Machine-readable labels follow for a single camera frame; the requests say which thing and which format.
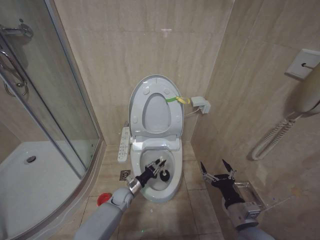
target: red object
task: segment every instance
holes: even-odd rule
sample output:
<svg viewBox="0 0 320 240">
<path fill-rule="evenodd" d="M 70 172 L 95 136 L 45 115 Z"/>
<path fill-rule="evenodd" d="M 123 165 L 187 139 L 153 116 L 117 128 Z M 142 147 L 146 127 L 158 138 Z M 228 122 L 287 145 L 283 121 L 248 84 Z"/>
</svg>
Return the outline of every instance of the red object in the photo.
<svg viewBox="0 0 320 240">
<path fill-rule="evenodd" d="M 98 200 L 96 201 L 97 206 L 99 207 L 101 204 L 104 204 L 107 202 L 110 198 L 112 197 L 111 193 L 102 193 L 99 197 Z"/>
</svg>

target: power plug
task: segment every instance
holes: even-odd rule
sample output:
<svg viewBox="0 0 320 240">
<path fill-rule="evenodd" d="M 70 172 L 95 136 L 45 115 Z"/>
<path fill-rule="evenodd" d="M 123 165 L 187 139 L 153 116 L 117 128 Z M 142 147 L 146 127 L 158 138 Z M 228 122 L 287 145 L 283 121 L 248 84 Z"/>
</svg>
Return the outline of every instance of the power plug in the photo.
<svg viewBox="0 0 320 240">
<path fill-rule="evenodd" d="M 194 96 L 191 97 L 191 102 L 193 107 L 199 107 L 202 114 L 209 113 L 211 104 L 205 100 L 203 96 Z"/>
</svg>

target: tiled wall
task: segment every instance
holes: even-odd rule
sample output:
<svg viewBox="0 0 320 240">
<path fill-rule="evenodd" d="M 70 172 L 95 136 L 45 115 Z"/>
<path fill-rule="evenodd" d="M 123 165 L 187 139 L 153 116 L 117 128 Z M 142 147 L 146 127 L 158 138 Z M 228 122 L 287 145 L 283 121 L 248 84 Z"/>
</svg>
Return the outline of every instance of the tiled wall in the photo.
<svg viewBox="0 0 320 240">
<path fill-rule="evenodd" d="M 21 143 L 21 141 L 0 122 L 0 164 Z"/>
<path fill-rule="evenodd" d="M 320 114 L 299 119 L 260 161 L 250 153 L 264 135 L 293 110 L 300 82 L 284 75 L 302 48 L 320 51 L 320 1 L 236 0 L 191 140 L 196 157 L 211 173 L 221 159 L 250 180 L 268 209 L 260 226 L 278 240 L 319 239 Z M 209 187 L 225 239 L 234 239 Z"/>
<path fill-rule="evenodd" d="M 205 95 L 233 2 L 55 0 L 107 144 L 119 144 L 131 93 L 144 77 L 161 74 L 183 96 Z M 196 121 L 185 120 L 184 141 Z"/>
</svg>

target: yellow cable tie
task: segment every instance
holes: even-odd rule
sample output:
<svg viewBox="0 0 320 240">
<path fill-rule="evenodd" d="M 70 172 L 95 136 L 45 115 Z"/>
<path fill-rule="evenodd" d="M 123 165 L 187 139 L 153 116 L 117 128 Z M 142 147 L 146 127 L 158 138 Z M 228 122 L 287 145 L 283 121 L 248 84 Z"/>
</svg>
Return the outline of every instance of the yellow cable tie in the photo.
<svg viewBox="0 0 320 240">
<path fill-rule="evenodd" d="M 182 104 L 190 104 L 190 98 L 177 96 L 176 100 Z"/>
</svg>

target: floor drain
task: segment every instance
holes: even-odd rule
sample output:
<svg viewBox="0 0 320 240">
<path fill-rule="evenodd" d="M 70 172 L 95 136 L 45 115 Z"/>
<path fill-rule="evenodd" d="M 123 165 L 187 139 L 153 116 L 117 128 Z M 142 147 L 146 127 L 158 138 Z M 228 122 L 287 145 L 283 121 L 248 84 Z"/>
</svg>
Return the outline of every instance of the floor drain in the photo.
<svg viewBox="0 0 320 240">
<path fill-rule="evenodd" d="M 32 163 L 34 160 L 36 160 L 36 156 L 30 156 L 30 157 L 28 157 L 27 159 L 26 159 L 26 162 L 27 163 Z"/>
<path fill-rule="evenodd" d="M 121 170 L 120 171 L 120 181 L 125 181 L 127 177 L 130 175 L 131 170 Z"/>
</svg>

